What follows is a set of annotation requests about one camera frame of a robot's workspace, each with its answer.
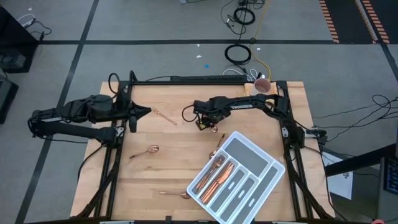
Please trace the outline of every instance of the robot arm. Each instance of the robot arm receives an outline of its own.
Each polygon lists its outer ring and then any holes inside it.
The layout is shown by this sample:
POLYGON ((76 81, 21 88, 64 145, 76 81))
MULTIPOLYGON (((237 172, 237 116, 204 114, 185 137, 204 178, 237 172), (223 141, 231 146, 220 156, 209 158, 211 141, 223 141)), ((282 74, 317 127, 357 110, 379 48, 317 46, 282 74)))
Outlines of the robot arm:
POLYGON ((151 111, 150 108, 136 105, 125 92, 120 91, 114 98, 106 95, 95 95, 74 100, 63 107, 48 110, 36 110, 28 120, 28 126, 34 137, 44 138, 53 134, 67 134, 96 139, 105 144, 115 142, 116 128, 88 128, 71 123, 91 123, 129 120, 131 132, 136 132, 137 120, 151 111))
POLYGON ((282 132, 289 143, 299 148, 304 147, 305 131, 297 126, 293 117, 289 117, 289 99, 279 95, 245 96, 227 98, 216 96, 207 102, 195 100, 193 113, 197 115, 195 121, 199 130, 214 128, 216 124, 231 115, 233 110, 259 109, 271 118, 282 122, 282 132))

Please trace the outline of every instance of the cup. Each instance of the cup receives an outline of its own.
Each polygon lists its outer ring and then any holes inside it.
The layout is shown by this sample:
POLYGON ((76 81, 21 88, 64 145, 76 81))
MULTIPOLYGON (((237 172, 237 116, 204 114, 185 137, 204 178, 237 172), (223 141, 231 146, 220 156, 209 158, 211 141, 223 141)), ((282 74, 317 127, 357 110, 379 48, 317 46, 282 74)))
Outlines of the cup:
POLYGON ((271 82, 266 79, 265 75, 261 75, 256 81, 253 83, 253 87, 251 88, 251 95, 255 96, 257 94, 266 94, 271 90, 271 82))

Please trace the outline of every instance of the white plastic tray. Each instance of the white plastic tray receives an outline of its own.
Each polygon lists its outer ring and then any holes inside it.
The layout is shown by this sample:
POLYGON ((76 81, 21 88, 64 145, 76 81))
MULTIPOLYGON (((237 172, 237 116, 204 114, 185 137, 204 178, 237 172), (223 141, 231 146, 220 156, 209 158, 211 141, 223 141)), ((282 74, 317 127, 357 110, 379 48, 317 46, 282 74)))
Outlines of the white plastic tray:
POLYGON ((235 131, 194 178, 187 192, 221 224, 250 223, 284 172, 285 167, 280 162, 235 131), (196 194, 197 183, 206 174, 213 161, 220 156, 225 158, 223 165, 196 194), (234 168, 228 179, 207 204, 202 203, 200 200, 202 193, 229 162, 234 164, 234 168))

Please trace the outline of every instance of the wooden table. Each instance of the wooden table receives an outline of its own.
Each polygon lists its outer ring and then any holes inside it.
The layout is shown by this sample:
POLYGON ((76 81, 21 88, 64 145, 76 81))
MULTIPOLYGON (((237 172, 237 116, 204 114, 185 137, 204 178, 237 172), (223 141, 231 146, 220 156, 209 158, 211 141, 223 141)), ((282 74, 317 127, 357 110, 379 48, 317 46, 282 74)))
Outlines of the wooden table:
MULTIPOLYGON (((288 82, 294 118, 306 127, 311 127, 312 117, 302 82, 288 82)), ((102 84, 101 94, 112 95, 107 83, 102 84)), ((113 207, 113 220, 213 220, 194 200, 173 195, 159 195, 158 191, 181 192, 208 162, 208 155, 216 149, 223 133, 239 131, 272 157, 285 164, 279 122, 260 110, 233 111, 232 115, 218 124, 218 133, 210 129, 199 131, 195 123, 187 123, 181 117, 184 107, 194 100, 207 101, 214 96, 244 96, 242 86, 188 86, 188 85, 139 85, 133 86, 132 99, 142 106, 157 108, 178 123, 174 126, 159 115, 150 113, 138 121, 137 133, 126 131, 113 207), (157 144, 156 154, 129 159, 129 156, 145 151, 149 145, 157 144)), ((193 117, 192 110, 186 112, 187 119, 193 117)), ((109 126, 97 124, 96 127, 109 126)), ((308 147, 318 149, 317 141, 306 139, 308 147)), ((90 140, 86 156, 99 143, 90 140)), ((105 150, 93 156, 85 164, 77 186, 71 215, 76 215, 90 201, 99 187, 105 150)), ((328 203, 325 173, 319 154, 302 149, 303 166, 308 188, 320 205, 330 215, 334 211, 328 203)), ((302 193, 298 190, 300 208, 306 217, 302 193)), ((108 193, 104 195, 104 215, 108 193)), ((288 175, 285 173, 266 200, 256 221, 295 220, 288 175)))

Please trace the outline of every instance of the yellow cable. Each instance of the yellow cable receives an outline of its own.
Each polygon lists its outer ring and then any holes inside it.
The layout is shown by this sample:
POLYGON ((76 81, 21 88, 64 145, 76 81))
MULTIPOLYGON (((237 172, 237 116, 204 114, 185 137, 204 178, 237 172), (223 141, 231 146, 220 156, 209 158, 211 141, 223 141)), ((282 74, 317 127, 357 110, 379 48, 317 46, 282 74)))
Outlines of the yellow cable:
MULTIPOLYGON (((254 35, 254 38, 257 37, 257 35, 258 35, 259 31, 260 31, 262 21, 264 20, 264 16, 266 15, 267 9, 268 9, 268 7, 269 7, 269 1, 270 1, 270 0, 266 0, 266 4, 265 4, 265 6, 264 6, 264 10, 263 10, 262 15, 261 15, 261 20, 260 20, 259 25, 258 25, 258 27, 257 27, 257 31, 256 31, 256 34, 254 35)), ((271 80, 271 69, 269 68, 269 66, 268 66, 265 62, 263 62, 262 60, 260 60, 260 59, 257 58, 256 54, 251 50, 251 46, 252 46, 252 45, 249 46, 251 55, 253 55, 253 57, 254 57, 258 62, 260 62, 263 66, 265 66, 265 67, 267 68, 267 71, 268 71, 268 78, 267 78, 267 79, 268 79, 268 80, 271 80)))
POLYGON ((262 60, 260 60, 260 59, 257 58, 256 54, 253 53, 253 51, 251 50, 251 45, 249 46, 249 48, 250 48, 251 55, 253 55, 254 58, 255 58, 258 62, 260 62, 263 66, 265 66, 265 67, 267 68, 267 71, 268 71, 268 78, 267 78, 267 79, 268 79, 268 80, 271 80, 271 69, 269 68, 269 66, 268 66, 265 62, 263 62, 262 60))

